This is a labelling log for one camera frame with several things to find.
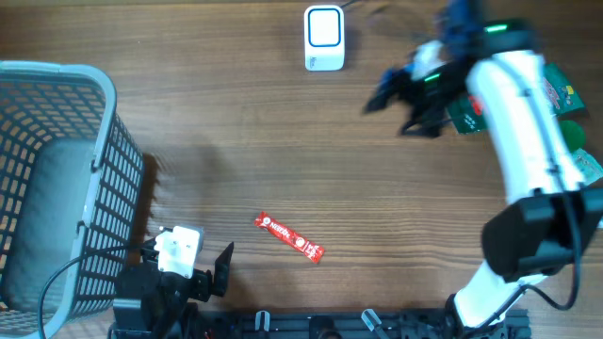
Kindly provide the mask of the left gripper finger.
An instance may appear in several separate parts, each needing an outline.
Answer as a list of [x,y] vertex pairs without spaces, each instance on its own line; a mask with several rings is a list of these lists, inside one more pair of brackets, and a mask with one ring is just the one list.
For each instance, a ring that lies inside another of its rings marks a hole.
[[230,265],[235,249],[235,243],[231,242],[215,261],[214,276],[211,293],[217,297],[226,294],[230,276]]
[[158,251],[155,249],[156,241],[154,238],[146,240],[140,245],[140,256],[142,259],[156,259]]

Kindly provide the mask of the green 3M gloves pack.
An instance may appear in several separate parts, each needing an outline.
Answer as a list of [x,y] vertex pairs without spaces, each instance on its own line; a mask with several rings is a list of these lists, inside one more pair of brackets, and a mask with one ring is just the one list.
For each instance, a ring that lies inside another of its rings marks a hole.
[[[585,108],[578,91],[555,63],[545,65],[544,76],[546,97],[556,116]],[[487,129],[483,107],[472,95],[461,95],[448,106],[447,112],[460,135],[475,134]]]

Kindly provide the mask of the red Nescafe stick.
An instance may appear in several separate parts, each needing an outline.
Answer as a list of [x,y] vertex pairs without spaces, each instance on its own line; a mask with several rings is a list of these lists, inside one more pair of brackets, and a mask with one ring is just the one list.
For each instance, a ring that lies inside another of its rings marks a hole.
[[318,264],[325,249],[317,243],[309,240],[307,237],[298,234],[293,229],[287,227],[277,219],[262,211],[254,220],[253,224],[260,229],[264,229],[274,237],[286,243],[292,249],[302,253],[313,263]]

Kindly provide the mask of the green lid jar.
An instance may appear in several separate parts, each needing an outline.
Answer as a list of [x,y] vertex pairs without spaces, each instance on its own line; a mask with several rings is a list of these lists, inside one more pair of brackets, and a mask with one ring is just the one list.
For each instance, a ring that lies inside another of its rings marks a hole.
[[586,141],[583,128],[575,121],[559,121],[563,140],[570,153],[582,148]]

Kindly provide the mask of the teal wipes packet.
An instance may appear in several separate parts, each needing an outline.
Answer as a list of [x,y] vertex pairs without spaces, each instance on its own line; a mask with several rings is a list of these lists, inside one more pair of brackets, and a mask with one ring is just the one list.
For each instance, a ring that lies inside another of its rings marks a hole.
[[592,155],[583,149],[577,149],[572,152],[572,157],[577,168],[584,176],[587,186],[602,178],[603,169]]

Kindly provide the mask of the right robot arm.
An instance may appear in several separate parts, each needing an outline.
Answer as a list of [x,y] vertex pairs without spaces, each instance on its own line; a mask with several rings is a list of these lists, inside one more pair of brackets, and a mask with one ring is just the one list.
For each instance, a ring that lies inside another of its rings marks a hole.
[[490,21],[480,1],[450,2],[439,25],[439,38],[421,45],[407,67],[384,74],[365,112],[402,101],[412,113],[400,133],[438,137],[453,101],[469,95],[481,106],[507,204],[482,229],[482,264],[431,325],[442,338],[481,338],[506,327],[510,309],[566,266],[569,296],[556,309],[574,306],[602,192],[586,184],[563,140],[532,27],[521,19]]

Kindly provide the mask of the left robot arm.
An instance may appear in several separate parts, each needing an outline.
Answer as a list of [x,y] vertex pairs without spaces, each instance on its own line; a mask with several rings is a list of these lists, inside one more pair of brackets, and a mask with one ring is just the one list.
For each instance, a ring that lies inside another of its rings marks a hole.
[[211,338],[197,303],[225,295],[235,245],[229,244],[215,261],[215,269],[194,269],[190,278],[158,267],[155,240],[141,245],[141,262],[117,276],[113,301],[115,321],[109,338]]

